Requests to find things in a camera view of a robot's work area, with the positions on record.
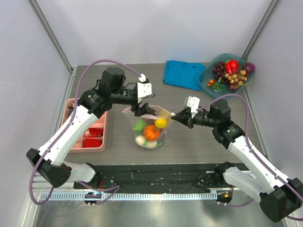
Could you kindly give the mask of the green toy cucumber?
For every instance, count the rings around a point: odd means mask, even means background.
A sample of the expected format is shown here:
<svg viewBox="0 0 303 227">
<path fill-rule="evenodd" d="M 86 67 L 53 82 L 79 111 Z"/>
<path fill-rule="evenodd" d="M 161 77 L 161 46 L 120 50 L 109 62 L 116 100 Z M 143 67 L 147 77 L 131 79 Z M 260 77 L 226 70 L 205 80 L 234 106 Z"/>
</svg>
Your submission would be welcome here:
<svg viewBox="0 0 303 227">
<path fill-rule="evenodd" d="M 135 125 L 133 126 L 133 130 L 142 131 L 147 125 L 148 123 L 143 118 L 141 118 L 135 123 Z"/>
</svg>

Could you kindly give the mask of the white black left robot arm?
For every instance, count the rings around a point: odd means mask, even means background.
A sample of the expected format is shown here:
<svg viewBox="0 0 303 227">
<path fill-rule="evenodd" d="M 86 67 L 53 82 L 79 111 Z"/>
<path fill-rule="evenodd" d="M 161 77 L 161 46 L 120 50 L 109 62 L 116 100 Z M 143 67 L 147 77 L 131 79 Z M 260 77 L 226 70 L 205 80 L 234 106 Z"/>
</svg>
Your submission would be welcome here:
<svg viewBox="0 0 303 227">
<path fill-rule="evenodd" d="M 73 113 L 59 130 L 39 149 L 31 148 L 26 153 L 34 172 L 52 187 L 58 188 L 68 181 L 84 182 L 91 189 L 100 185 L 101 177 L 92 165 L 64 160 L 80 136 L 113 104 L 139 107 L 136 90 L 125 88 L 125 79 L 121 68 L 107 68 L 96 85 L 75 100 Z"/>
</svg>

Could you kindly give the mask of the beige toy potato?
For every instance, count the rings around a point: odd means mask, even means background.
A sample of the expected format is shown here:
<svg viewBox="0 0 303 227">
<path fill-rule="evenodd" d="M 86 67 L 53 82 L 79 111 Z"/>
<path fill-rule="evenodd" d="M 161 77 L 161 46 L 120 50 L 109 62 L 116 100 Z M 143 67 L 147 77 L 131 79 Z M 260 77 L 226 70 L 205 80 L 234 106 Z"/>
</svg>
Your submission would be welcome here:
<svg viewBox="0 0 303 227">
<path fill-rule="evenodd" d="M 138 146 L 147 148 L 147 149 L 154 149 L 157 147 L 157 141 L 148 141 L 145 139 L 144 136 L 140 135 L 135 138 L 135 142 Z"/>
</svg>

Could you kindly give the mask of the clear pink-dotted zip bag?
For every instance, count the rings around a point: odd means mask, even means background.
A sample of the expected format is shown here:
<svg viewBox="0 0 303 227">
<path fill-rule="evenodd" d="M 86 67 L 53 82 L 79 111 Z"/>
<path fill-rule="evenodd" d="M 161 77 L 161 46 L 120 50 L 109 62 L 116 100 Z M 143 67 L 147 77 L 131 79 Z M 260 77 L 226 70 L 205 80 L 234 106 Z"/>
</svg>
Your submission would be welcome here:
<svg viewBox="0 0 303 227">
<path fill-rule="evenodd" d="M 150 105 L 150 113 L 135 116 L 128 107 L 122 111 L 132 125 L 135 143 L 142 148 L 155 149 L 168 140 L 168 128 L 172 125 L 173 112 L 158 105 Z"/>
</svg>

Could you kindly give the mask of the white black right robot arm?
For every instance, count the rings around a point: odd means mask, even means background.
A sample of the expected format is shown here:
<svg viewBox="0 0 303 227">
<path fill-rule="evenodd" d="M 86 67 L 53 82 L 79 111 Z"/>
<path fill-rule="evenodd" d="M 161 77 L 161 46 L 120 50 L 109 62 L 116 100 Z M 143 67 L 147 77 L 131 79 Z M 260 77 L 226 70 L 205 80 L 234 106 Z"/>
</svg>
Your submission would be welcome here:
<svg viewBox="0 0 303 227">
<path fill-rule="evenodd" d="M 268 219 L 279 222 L 288 218 L 303 204 L 303 183 L 290 179 L 262 155 L 250 141 L 247 130 L 242 130 L 231 120 L 231 109 L 226 100 L 217 98 L 199 106 L 199 98 L 189 96 L 184 109 L 169 113 L 172 120 L 192 129 L 195 125 L 211 127 L 216 141 L 237 156 L 250 170 L 243 173 L 235 165 L 225 162 L 214 171 L 214 182 L 220 187 L 227 184 L 249 195 Z"/>
</svg>

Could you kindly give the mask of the dark purple toy onion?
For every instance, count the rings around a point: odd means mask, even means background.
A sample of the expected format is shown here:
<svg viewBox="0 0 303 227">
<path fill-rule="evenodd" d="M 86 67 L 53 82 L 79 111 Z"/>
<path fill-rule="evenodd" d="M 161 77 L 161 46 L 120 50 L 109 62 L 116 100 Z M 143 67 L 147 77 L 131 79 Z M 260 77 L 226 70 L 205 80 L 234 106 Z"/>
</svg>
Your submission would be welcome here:
<svg viewBox="0 0 303 227">
<path fill-rule="evenodd" d="M 148 117 L 144 117 L 144 121 L 148 124 L 148 125 L 154 125 L 156 119 L 153 116 L 148 116 Z"/>
</svg>

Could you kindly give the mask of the yellow toy mango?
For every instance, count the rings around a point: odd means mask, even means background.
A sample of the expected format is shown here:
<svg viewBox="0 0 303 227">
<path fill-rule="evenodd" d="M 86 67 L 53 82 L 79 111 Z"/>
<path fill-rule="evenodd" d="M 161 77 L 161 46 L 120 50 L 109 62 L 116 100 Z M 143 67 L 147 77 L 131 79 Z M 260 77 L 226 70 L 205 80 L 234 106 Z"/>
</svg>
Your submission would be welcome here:
<svg viewBox="0 0 303 227">
<path fill-rule="evenodd" d="M 159 129 L 164 129 L 167 126 L 167 120 L 166 117 L 159 115 L 158 119 L 154 122 L 155 126 Z"/>
</svg>

